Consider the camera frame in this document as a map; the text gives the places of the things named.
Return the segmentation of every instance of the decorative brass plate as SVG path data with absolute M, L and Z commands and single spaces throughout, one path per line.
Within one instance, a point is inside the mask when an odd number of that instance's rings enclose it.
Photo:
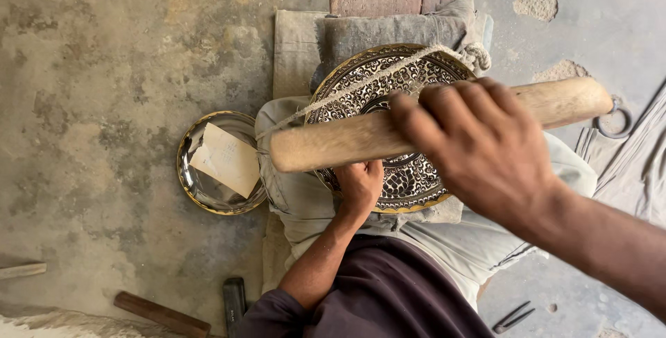
M 422 48 L 425 47 L 419 44 L 390 44 L 358 53 L 344 61 L 324 79 L 310 103 L 320 101 L 341 88 L 370 77 L 379 70 L 387 69 Z M 444 52 L 433 53 L 389 77 L 374 81 L 338 101 L 309 112 L 305 123 L 335 121 L 388 110 L 387 95 L 394 89 L 407 91 L 415 82 L 433 85 L 465 80 L 469 77 L 474 77 L 474 74 L 457 59 Z M 437 170 L 422 154 L 392 157 L 383 162 L 384 190 L 373 211 L 380 213 L 417 211 L 451 196 L 442 185 Z M 321 169 L 316 173 L 331 191 L 339 193 L 340 186 L 332 169 Z

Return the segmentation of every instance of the rope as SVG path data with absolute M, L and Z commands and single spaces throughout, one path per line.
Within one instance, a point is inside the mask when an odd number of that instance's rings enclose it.
M 445 53 L 450 54 L 454 58 L 456 58 L 458 61 L 462 62 L 469 70 L 488 70 L 490 68 L 490 54 L 487 52 L 487 50 L 484 49 L 483 44 L 481 43 L 471 43 L 467 44 L 464 49 L 461 50 L 460 53 L 454 52 L 451 50 L 451 48 L 446 47 L 441 44 L 433 45 L 431 47 L 422 49 L 421 51 L 414 53 L 413 55 L 406 57 L 402 61 L 396 62 L 387 69 L 378 71 L 377 73 L 374 73 L 370 77 L 367 77 L 363 79 L 362 81 L 358 81 L 351 86 L 341 89 L 338 92 L 329 95 L 325 99 L 321 101 L 317 101 L 316 103 L 309 104 L 307 107 L 304 107 L 303 109 L 295 112 L 294 114 L 290 115 L 286 119 L 283 119 L 276 125 L 271 126 L 269 129 L 265 130 L 261 134 L 256 136 L 256 140 L 259 140 L 260 138 L 263 138 L 264 136 L 268 135 L 274 130 L 279 130 L 282 129 L 283 126 L 287 125 L 289 122 L 294 121 L 295 119 L 304 116 L 310 111 L 315 111 L 317 109 L 320 109 L 322 107 L 325 107 L 326 105 L 337 101 L 341 99 L 344 95 L 347 95 L 349 93 L 352 93 L 356 91 L 359 88 L 362 88 L 368 84 L 370 84 L 373 81 L 376 81 L 378 79 L 387 77 L 389 75 L 392 75 L 395 73 L 395 71 L 399 71 L 401 69 L 404 69 L 404 67 L 407 67 L 408 65 L 411 65 L 412 63 L 415 63 L 416 61 L 420 60 L 421 58 L 435 52 L 443 51 Z

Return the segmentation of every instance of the man's left hand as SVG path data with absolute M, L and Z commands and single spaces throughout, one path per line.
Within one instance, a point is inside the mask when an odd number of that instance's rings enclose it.
M 382 160 L 348 164 L 333 171 L 342 188 L 344 214 L 359 215 L 364 220 L 368 218 L 384 187 Z

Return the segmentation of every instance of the wooden stick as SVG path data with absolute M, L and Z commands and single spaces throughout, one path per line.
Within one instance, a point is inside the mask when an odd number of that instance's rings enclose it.
M 0 269 L 0 279 L 25 277 L 27 275 L 42 274 L 46 272 L 46 263 L 18 265 Z
M 570 78 L 512 88 L 544 129 L 610 112 L 613 100 L 593 78 Z M 281 172 L 301 172 L 385 159 L 416 150 L 395 128 L 389 112 L 279 131 L 271 137 L 271 159 Z
M 164 325 L 176 333 L 192 338 L 206 338 L 211 331 L 211 325 L 173 309 L 169 309 L 145 300 L 126 291 L 121 291 L 113 300 L 113 305 L 135 315 L 144 317 Z

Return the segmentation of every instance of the dark purple shirt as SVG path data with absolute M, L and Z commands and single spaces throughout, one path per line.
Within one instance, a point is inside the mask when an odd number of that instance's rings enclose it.
M 356 235 L 312 312 L 280 289 L 245 314 L 240 337 L 493 337 L 448 274 L 399 239 Z

